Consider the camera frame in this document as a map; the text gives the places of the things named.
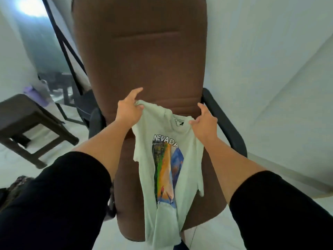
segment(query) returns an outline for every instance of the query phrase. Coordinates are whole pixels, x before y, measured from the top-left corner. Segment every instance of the stool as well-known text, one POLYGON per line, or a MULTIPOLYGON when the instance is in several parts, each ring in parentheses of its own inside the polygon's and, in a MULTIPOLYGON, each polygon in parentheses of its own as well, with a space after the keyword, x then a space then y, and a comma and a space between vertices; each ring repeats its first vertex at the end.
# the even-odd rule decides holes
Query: stool
POLYGON ((66 130, 59 119, 26 95, 18 94, 0 103, 0 143, 37 168, 46 167, 47 165, 39 158, 65 140, 72 145, 77 145, 79 142, 79 139, 66 130), (17 137, 24 138, 23 133, 38 124, 49 128, 59 137, 31 154, 19 146, 17 137))

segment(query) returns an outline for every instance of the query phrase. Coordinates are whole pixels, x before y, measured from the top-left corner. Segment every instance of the black shirt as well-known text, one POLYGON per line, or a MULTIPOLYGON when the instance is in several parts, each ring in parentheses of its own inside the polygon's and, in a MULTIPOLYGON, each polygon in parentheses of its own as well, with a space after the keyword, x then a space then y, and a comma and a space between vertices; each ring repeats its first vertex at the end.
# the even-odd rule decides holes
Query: black shirt
MULTIPOLYGON (((0 213, 0 249, 92 249, 110 187, 95 158, 61 156, 0 213)), ((333 217, 272 172, 247 179, 230 210, 247 249, 333 249, 333 217)))

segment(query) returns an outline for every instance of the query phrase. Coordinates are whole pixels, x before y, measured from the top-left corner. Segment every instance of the person's left hand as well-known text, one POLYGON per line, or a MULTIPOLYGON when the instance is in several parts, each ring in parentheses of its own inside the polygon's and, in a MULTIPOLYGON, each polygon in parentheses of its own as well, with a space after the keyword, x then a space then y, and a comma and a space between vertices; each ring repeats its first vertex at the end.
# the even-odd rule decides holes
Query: person's left hand
POLYGON ((124 100, 118 102, 116 121, 121 122, 128 129, 139 122, 142 116, 144 106, 135 106, 135 98, 141 91, 143 88, 133 89, 124 100))

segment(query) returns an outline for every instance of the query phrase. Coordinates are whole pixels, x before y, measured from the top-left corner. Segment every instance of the brown chair backrest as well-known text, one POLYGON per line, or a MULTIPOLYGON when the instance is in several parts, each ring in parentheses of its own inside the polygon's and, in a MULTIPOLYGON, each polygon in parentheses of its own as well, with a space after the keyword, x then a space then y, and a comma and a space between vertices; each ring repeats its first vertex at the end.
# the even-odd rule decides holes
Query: brown chair backrest
POLYGON ((197 117, 206 62, 206 0, 75 0, 78 48, 107 123, 131 89, 197 117))

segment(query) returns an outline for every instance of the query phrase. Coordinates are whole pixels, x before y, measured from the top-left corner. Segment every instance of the light green t-shirt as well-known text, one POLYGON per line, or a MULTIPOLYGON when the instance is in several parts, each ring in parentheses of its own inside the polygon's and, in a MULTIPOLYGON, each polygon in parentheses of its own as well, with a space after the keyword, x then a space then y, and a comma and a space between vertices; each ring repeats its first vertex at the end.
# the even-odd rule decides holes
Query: light green t-shirt
POLYGON ((180 244, 179 233, 197 190, 203 196, 202 143, 189 124, 192 117, 142 100, 140 121, 133 126, 134 160, 144 196, 146 241, 155 249, 180 244))

